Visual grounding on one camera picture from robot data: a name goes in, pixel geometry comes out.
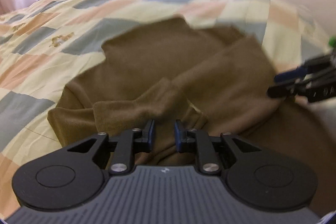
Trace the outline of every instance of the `patterned bedspread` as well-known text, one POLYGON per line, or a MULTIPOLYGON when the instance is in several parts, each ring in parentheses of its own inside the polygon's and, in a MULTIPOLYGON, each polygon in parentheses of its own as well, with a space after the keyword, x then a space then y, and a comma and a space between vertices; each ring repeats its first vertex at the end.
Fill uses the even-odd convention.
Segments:
POLYGON ((60 148, 46 117, 64 85, 104 60, 108 38, 172 16, 255 34, 279 71, 327 50, 309 12, 283 0, 39 0, 0 16, 0 218, 18 207, 17 168, 60 148))

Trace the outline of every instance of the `silver bolt head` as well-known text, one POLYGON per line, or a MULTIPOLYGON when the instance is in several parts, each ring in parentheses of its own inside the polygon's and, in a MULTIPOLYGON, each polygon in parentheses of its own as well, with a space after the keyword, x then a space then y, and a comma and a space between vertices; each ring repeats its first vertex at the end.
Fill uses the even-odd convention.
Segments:
POLYGON ((111 170, 113 172, 118 172, 118 173, 124 172, 124 171, 127 170, 127 165, 125 165, 125 164, 113 164, 111 166, 111 170))
POLYGON ((219 165, 213 163, 204 164, 203 170, 206 172, 216 172, 219 170, 219 165))

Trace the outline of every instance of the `brown sweater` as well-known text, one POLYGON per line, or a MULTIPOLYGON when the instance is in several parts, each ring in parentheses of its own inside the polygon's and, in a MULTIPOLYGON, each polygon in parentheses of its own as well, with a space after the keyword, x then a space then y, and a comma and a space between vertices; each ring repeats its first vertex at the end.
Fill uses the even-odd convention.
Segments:
POLYGON ((335 145, 311 113, 266 96, 275 72, 254 37, 233 27, 193 30, 174 18, 133 29, 102 48, 106 60, 71 80, 48 113, 63 146, 97 132, 143 127, 152 118, 154 149, 136 163, 187 164, 193 155, 174 147, 174 121, 182 119, 186 128, 240 133, 309 164, 321 185, 312 208, 319 214, 336 208, 335 145))

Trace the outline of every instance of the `circular pad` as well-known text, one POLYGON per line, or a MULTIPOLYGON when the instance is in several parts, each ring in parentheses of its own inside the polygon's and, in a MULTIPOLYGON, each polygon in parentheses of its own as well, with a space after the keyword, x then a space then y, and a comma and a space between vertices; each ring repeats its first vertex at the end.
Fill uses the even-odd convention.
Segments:
POLYGON ((49 154, 28 162, 13 176, 21 205, 35 210, 65 210, 97 194, 104 182, 100 168, 82 153, 49 154))
POLYGON ((293 172, 280 165, 265 165, 254 172, 257 181, 268 187, 285 187, 293 181, 293 172))
POLYGON ((243 153, 230 168, 226 185, 252 207, 291 211, 307 206, 317 188, 317 177, 306 165, 272 152, 243 153))
POLYGON ((41 169, 37 175, 37 181, 45 187, 62 187, 75 179, 76 173, 70 167, 53 165, 41 169))

